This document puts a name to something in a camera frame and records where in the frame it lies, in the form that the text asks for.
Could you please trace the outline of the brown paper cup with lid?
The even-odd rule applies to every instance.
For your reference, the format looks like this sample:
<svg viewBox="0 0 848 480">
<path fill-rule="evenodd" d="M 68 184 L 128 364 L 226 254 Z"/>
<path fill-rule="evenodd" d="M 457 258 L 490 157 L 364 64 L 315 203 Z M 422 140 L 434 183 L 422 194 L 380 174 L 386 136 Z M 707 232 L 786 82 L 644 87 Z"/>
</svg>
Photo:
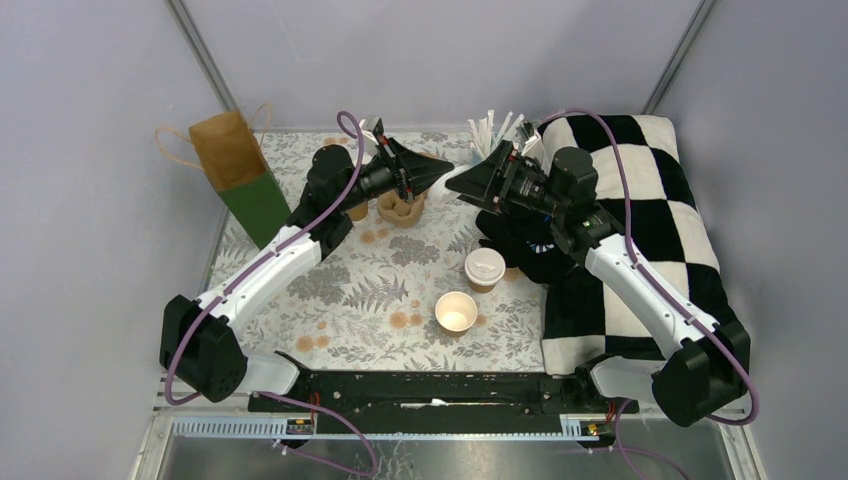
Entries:
<svg viewBox="0 0 848 480">
<path fill-rule="evenodd" d="M 488 293 L 506 273 L 503 256 L 491 248 L 478 248 L 468 254 L 464 271 L 469 287 L 477 293 Z"/>
</svg>

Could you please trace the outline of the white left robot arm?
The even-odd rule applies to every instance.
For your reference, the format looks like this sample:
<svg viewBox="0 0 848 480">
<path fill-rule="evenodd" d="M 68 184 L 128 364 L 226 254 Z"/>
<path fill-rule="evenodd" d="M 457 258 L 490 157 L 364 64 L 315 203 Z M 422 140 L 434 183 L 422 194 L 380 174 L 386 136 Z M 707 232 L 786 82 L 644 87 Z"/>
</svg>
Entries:
<svg viewBox="0 0 848 480">
<path fill-rule="evenodd" d="M 357 154 L 341 145 L 318 149 L 298 206 L 257 255 L 219 285 L 194 299 L 175 296 L 165 307 L 159 361 L 171 406 L 198 397 L 217 403 L 236 392 L 273 398 L 296 411 L 310 385 L 283 354 L 245 352 L 240 339 L 257 313 L 296 278 L 325 260 L 353 228 L 351 208 L 393 191 L 405 200 L 424 194 L 454 165 L 402 146 L 382 121 L 363 122 L 342 111 L 339 123 L 355 138 Z"/>
</svg>

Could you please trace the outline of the green brown paper bag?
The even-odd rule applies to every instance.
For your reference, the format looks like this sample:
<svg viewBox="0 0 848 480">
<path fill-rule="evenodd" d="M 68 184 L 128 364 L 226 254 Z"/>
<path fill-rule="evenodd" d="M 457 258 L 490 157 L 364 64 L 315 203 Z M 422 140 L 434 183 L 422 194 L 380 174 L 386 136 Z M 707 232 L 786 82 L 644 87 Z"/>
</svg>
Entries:
<svg viewBox="0 0 848 480">
<path fill-rule="evenodd" d="M 169 152 L 160 140 L 163 132 L 189 144 L 197 159 L 186 160 Z M 263 154 L 264 137 L 255 135 L 251 122 L 240 111 L 229 110 L 207 118 L 191 126 L 186 135 L 160 126 L 154 139 L 164 158 L 203 172 L 257 248 L 266 247 L 291 215 Z"/>
</svg>

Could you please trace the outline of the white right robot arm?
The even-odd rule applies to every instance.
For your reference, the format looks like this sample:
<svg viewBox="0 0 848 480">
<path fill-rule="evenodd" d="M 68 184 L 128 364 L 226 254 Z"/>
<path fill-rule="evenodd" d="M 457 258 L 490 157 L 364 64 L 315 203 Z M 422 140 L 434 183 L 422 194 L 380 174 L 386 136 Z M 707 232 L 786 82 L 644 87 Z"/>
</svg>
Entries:
<svg viewBox="0 0 848 480">
<path fill-rule="evenodd" d="M 670 286 L 596 199 L 591 154 L 563 147 L 548 170 L 503 141 L 445 186 L 460 200 L 496 215 L 517 207 L 549 219 L 556 246 L 611 289 L 659 347 L 660 361 L 601 355 L 577 369 L 575 402 L 597 412 L 612 398 L 657 405 L 681 427 L 744 395 L 754 395 L 747 368 L 750 337 L 739 322 L 719 323 Z"/>
</svg>

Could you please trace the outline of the stack of white cup lids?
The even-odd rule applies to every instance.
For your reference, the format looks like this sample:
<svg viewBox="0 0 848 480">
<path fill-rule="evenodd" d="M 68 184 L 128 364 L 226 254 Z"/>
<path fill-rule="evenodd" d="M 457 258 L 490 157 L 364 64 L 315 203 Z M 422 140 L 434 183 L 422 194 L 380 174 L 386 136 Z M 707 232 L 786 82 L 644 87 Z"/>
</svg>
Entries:
<svg viewBox="0 0 848 480">
<path fill-rule="evenodd" d="M 448 180 L 465 173 L 472 168 L 471 165 L 455 166 L 450 172 L 439 177 L 427 191 L 427 199 L 435 203 L 445 204 L 456 200 L 460 194 L 450 190 L 446 183 Z"/>
</svg>

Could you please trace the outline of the brown pulp cup carrier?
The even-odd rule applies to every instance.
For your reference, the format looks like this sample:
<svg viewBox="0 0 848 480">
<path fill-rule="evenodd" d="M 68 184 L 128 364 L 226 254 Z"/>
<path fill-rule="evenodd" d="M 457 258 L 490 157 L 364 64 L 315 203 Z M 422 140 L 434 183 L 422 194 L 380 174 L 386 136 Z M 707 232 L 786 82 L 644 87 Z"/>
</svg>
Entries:
<svg viewBox="0 0 848 480">
<path fill-rule="evenodd" d="M 387 192 L 377 199 L 379 217 L 399 228 L 409 229 L 420 220 L 425 206 L 427 193 L 414 198 L 412 202 L 402 200 L 395 191 Z"/>
</svg>

